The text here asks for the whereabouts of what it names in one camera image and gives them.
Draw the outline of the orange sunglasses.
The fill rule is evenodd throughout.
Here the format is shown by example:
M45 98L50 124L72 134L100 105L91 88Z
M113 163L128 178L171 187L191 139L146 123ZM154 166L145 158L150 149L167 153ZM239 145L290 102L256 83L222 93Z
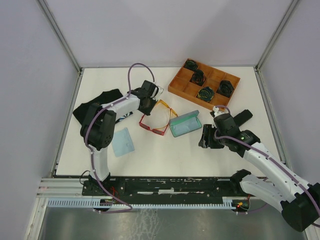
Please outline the orange sunglasses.
M158 100L155 104L150 115L153 119L157 120L170 120L172 118L178 117L178 114L172 107L170 107L165 101Z

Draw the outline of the grey-blue glasses case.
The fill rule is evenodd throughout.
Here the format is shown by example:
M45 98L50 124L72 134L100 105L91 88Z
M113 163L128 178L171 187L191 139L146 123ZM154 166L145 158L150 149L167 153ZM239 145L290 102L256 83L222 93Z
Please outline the grey-blue glasses case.
M169 128L174 138L196 131L202 127L198 119L198 110L175 117L169 121Z

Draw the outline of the red sunglasses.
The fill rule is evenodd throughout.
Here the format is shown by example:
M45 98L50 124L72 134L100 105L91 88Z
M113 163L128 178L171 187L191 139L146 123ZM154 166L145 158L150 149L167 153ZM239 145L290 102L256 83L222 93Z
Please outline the red sunglasses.
M154 134L157 134L159 136L164 136L168 127L169 127L169 123L167 123L164 127L158 127L158 128L150 128L150 126L146 125L143 123L144 118L146 117L146 115L144 114L140 121L138 122L139 126L147 131L150 131Z

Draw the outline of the light blue cloth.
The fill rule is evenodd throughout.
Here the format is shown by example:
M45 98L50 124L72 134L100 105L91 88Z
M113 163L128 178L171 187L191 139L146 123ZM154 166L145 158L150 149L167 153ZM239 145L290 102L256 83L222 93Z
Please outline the light blue cloth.
M131 153L135 150L127 127L114 133L111 144L114 155L117 158Z
M172 127L175 136L181 136L190 133L198 128L197 122L182 122Z

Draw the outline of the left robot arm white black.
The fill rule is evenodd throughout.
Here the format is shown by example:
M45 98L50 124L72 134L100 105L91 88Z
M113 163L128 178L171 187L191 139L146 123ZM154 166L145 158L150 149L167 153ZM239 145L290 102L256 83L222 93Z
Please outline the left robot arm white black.
M90 155L90 176L96 181L93 189L106 195L111 183L108 168L108 146L112 142L116 121L136 110L149 116L164 89L145 80L141 87L130 90L125 96L106 104L93 103L87 110L80 135Z

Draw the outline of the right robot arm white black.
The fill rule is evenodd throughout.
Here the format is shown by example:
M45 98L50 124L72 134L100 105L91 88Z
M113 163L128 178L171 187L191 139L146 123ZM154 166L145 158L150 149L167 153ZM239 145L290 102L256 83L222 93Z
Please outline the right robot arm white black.
M320 218L320 185L301 178L274 157L250 130L240 130L237 118L219 108L211 111L213 124L203 126L199 146L210 149L227 147L237 153L267 178L256 177L250 171L237 171L229 183L231 193L258 197L278 210L286 223L298 232L315 226Z

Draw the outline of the black folded t-shirt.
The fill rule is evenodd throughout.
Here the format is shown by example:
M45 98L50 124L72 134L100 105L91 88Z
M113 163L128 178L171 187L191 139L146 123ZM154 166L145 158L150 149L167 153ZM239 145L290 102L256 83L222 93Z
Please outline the black folded t-shirt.
M77 107L74 111L73 111L73 115L76 118L76 120L82 124L85 116L87 114L87 111L89 109L89 107L92 104L98 104L98 105L103 105L103 104L109 104L113 101L118 100L119 98L122 98L123 95L120 92L119 89L113 89L110 91L103 91L99 96L93 98L92 100L82 103L79 107Z

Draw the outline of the black glasses case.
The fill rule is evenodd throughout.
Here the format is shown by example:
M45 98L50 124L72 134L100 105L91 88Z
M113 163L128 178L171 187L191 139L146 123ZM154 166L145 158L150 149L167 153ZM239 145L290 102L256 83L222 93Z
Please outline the black glasses case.
M248 122L253 117L253 114L248 110L245 109L242 112L238 113L236 116L233 117L235 124L240 127L246 122Z

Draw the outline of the orange wooden divider tray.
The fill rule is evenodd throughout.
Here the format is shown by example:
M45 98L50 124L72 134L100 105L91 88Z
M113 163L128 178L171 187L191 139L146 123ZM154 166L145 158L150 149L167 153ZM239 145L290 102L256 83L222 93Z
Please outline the orange wooden divider tray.
M168 85L168 91L172 94L175 94L185 100L193 102L209 110L211 110L214 106L217 106L217 105L219 105L220 108L222 108L223 106L227 106L233 94L235 93L235 90L241 78L233 74L227 73L225 71L219 70L215 67L201 63L197 60L194 60L194 61L196 61L198 64L197 70L202 70L204 72L204 75L205 75L204 84L202 86L199 86L190 82L194 71L184 68L184 64L186 62L185 61L182 67L178 70L175 77L172 79L172 81ZM234 91L231 97L225 97L217 93L217 89L222 80L228 80L233 85ZM197 98L197 93L199 92L200 89L204 87L211 87L214 91L214 97L210 102L205 102Z

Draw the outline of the rolled dark tie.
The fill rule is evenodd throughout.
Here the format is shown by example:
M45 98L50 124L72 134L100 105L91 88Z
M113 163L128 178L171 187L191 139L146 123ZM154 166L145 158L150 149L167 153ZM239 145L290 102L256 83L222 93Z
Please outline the rolled dark tie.
M190 71L196 71L198 68L198 64L196 61L192 59L187 59L183 65L184 68L190 70Z
M204 72L200 69L196 69L191 76L190 82L198 86L202 86L206 80Z
M222 80L216 92L222 96L230 98L234 90L235 88L229 80Z

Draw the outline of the rolled dark tie top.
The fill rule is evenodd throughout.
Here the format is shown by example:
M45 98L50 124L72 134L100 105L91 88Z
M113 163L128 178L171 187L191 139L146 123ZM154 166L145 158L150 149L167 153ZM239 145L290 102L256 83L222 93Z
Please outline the rolled dark tie top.
M196 71L198 68L198 64L196 61L192 59L187 59L183 65L184 68L190 70L190 71Z

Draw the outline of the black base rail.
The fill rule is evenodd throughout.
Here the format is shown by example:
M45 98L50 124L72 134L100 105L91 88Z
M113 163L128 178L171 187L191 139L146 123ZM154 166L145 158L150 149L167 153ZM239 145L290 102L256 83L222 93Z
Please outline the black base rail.
M210 197L244 197L245 193L235 177L169 177L169 176L111 176L102 186L112 196L192 194Z

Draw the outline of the left aluminium frame post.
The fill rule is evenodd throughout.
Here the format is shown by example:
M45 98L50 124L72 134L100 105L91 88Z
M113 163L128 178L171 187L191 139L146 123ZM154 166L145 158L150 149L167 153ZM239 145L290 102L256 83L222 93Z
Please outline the left aluminium frame post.
M62 46L63 50L65 51L66 55L68 56L69 60L71 61L73 67L76 69L77 72L82 71L82 67L80 66L79 62L77 61L73 51L71 50L63 32L61 31L53 12L50 10L49 4L46 0L36 0L36 3L40 7L41 11L43 12L45 18L47 19L51 29L53 30L55 36L57 37L60 45Z

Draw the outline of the aluminium frame post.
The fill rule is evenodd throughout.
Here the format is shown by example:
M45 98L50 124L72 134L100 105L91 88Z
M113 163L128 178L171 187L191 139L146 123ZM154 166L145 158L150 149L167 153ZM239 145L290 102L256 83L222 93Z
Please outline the aluminium frame post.
M50 10L49 4L46 0L36 0L36 3L40 7L41 11L43 12L45 18L47 19L51 29L53 30L55 36L57 37L60 45L62 46L63 50L65 51L66 55L68 56L69 60L71 61L73 67L76 69L77 72L82 71L82 67L80 66L79 62L77 61L73 51L71 50L63 32L61 31L53 12Z
M257 64L255 65L255 70L259 71L264 66L265 62L267 61L269 55L271 54L273 48L275 47L277 41L279 40L281 34L285 30L288 22L292 18L294 12L296 11L297 7L301 3L300 0L292 0L285 11L283 17L281 18L279 24L277 25L275 31L273 32L270 40L268 41L267 46L265 47L261 57L259 58Z

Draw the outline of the right aluminium frame post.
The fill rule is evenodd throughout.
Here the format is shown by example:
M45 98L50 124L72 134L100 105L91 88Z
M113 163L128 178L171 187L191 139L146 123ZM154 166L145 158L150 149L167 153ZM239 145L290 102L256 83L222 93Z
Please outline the right aluminium frame post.
M265 47L261 57L259 58L257 64L255 65L255 70L259 71L264 66L265 62L267 61L269 55L271 54L273 48L275 47L277 41L279 40L281 34L285 30L288 22L292 18L294 12L296 11L297 7L301 3L300 0L292 0L285 11L283 17L281 18L279 24L277 25L275 31L273 32L270 40L268 41L267 46Z

